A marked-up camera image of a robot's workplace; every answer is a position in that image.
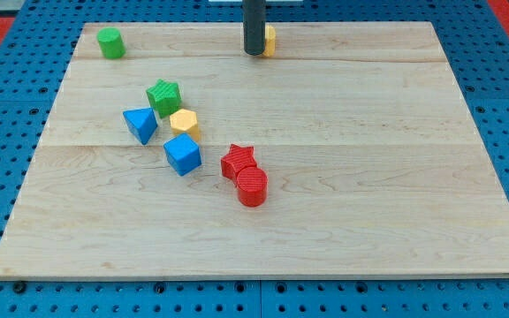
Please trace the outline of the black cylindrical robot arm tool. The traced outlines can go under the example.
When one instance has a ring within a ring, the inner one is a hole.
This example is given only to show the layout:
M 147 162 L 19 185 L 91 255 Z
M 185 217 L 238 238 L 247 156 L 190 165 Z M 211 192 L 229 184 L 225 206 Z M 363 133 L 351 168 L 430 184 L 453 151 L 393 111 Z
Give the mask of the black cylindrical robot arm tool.
M 248 55 L 258 56 L 265 50 L 266 1 L 243 0 L 244 50 Z

